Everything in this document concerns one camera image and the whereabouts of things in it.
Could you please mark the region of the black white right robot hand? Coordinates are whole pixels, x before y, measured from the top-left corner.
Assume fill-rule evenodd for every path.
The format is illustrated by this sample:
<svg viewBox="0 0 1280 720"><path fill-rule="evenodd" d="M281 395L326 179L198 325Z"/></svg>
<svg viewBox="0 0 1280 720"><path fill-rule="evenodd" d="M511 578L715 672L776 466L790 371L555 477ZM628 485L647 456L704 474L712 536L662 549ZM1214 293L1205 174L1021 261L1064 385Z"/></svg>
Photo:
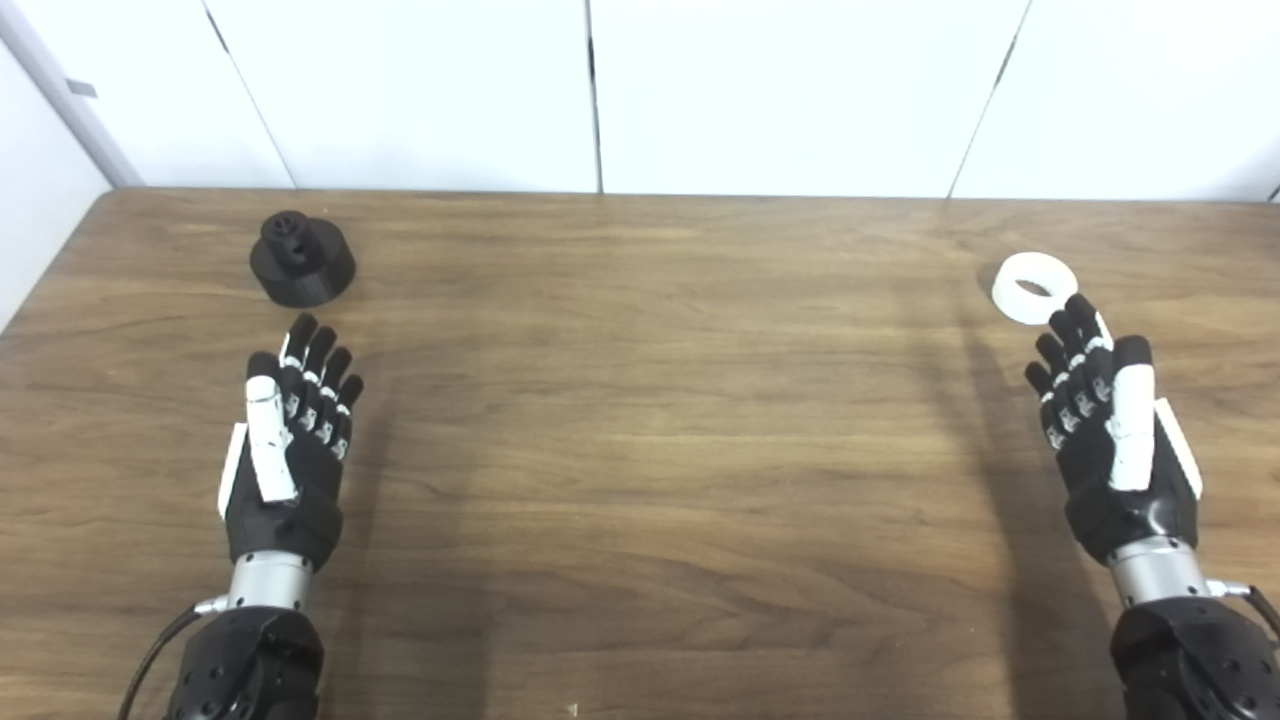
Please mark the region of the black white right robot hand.
<svg viewBox="0 0 1280 720"><path fill-rule="evenodd" d="M1203 480L1169 401L1157 396L1149 341L1112 337L1082 293L1051 315L1050 329L1024 375L1075 541L1101 564L1155 537L1197 547Z"/></svg>

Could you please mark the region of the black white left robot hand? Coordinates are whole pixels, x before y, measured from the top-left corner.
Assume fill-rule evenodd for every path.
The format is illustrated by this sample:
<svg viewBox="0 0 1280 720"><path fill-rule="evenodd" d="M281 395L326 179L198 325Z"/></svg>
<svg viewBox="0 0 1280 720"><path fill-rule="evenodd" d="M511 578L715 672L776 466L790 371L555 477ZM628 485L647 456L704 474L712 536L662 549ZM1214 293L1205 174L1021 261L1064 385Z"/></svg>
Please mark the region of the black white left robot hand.
<svg viewBox="0 0 1280 720"><path fill-rule="evenodd" d="M364 379L337 332L301 313L278 351L247 361L218 493L230 560L284 552L317 571L344 527L339 506Z"/></svg>

